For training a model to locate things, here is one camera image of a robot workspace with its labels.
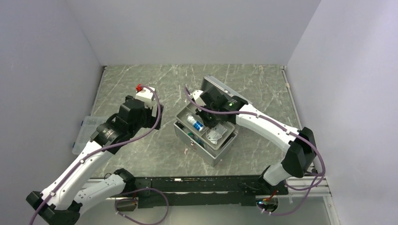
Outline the grey metal medicine case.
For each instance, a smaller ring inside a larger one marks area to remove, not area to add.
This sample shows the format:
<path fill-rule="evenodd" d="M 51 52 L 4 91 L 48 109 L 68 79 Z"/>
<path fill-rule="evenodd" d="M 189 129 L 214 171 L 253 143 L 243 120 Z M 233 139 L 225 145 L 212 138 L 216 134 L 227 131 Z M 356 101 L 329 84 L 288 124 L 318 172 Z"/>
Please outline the grey metal medicine case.
<path fill-rule="evenodd" d="M 194 91 L 192 96 L 197 98 L 202 92 L 214 94 L 215 97 L 210 97 L 210 100 L 242 97 L 211 75 L 203 78 L 200 89 Z M 212 167 L 228 152 L 239 130 L 238 125 L 219 121 L 207 112 L 201 112 L 190 102 L 176 114 L 174 126 L 176 135 Z"/>

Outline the small white blue bottle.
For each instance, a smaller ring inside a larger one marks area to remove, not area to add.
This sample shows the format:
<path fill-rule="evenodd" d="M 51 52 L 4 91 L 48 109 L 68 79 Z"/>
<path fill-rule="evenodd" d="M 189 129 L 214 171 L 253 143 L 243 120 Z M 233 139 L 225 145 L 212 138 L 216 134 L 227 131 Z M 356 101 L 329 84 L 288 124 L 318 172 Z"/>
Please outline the small white blue bottle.
<path fill-rule="evenodd" d="M 204 125 L 197 120 L 193 115 L 188 114 L 187 116 L 187 122 L 192 125 L 198 132 L 202 132 L 204 129 Z"/>

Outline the clear bag alcohol wipes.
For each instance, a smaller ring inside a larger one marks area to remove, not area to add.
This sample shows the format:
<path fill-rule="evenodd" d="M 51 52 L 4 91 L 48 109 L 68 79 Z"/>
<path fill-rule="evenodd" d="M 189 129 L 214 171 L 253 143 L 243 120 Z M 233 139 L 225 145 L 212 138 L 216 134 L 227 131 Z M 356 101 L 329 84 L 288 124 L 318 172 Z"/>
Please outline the clear bag alcohol wipes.
<path fill-rule="evenodd" d="M 218 141 L 222 138 L 222 136 L 228 131 L 228 129 L 223 126 L 222 124 L 218 124 L 214 128 L 211 128 L 207 133 L 206 133 L 206 138 L 207 140 L 210 141 L 210 143 L 216 145 Z"/>

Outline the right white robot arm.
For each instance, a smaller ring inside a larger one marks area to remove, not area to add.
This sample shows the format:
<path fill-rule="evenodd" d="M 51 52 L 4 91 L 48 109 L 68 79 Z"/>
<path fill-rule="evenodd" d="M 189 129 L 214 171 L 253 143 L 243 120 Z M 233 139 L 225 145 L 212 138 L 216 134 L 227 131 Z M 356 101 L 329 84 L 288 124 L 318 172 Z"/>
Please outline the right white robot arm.
<path fill-rule="evenodd" d="M 277 184 L 290 177 L 302 178 L 313 160 L 315 141 L 312 130 L 285 125 L 265 115 L 240 96 L 227 97 L 217 88 L 197 90 L 189 95 L 206 126 L 231 122 L 268 139 L 284 152 L 281 162 L 268 166 L 261 174 L 259 190 L 269 195 Z"/>

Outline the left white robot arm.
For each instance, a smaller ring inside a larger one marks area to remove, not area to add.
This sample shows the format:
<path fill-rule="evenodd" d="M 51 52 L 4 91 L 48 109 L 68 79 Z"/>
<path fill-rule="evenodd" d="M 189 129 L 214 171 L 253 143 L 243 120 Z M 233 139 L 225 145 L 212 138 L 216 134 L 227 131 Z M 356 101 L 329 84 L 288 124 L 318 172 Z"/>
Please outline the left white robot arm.
<path fill-rule="evenodd" d="M 35 210 L 29 223 L 41 217 L 50 225 L 74 225 L 90 208 L 114 195 L 128 197 L 140 192 L 136 178 L 118 169 L 89 187 L 85 183 L 119 149 L 140 139 L 138 131 L 159 129 L 163 107 L 157 94 L 127 96 L 119 111 L 100 124 L 73 163 L 48 187 L 32 191 L 26 198 Z"/>

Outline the grey plastic divider tray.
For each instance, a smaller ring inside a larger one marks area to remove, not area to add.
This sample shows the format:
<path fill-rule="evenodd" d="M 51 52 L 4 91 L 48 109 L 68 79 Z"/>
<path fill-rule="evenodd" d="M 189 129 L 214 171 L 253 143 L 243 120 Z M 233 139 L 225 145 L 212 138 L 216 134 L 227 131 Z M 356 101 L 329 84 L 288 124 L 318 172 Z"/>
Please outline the grey plastic divider tray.
<path fill-rule="evenodd" d="M 196 114 L 197 108 L 189 103 L 187 104 L 184 108 L 182 108 L 177 114 L 176 114 L 176 120 L 182 124 L 185 128 L 189 130 L 189 132 L 193 133 L 197 139 L 199 139 L 200 143 L 203 143 L 206 147 L 212 148 L 214 150 L 219 150 L 221 147 L 227 142 L 228 138 L 232 137 L 233 134 L 236 133 L 237 128 L 234 124 L 230 122 L 220 122 L 219 124 L 222 124 L 225 126 L 228 131 L 222 136 L 222 138 L 218 141 L 216 145 L 210 143 L 209 140 L 206 138 L 206 133 L 211 129 L 209 127 L 206 127 L 204 125 L 203 120 Z M 193 115 L 197 120 L 199 120 L 203 125 L 204 129 L 202 132 L 198 132 L 192 125 L 190 125 L 187 122 L 187 116 L 188 114 Z"/>

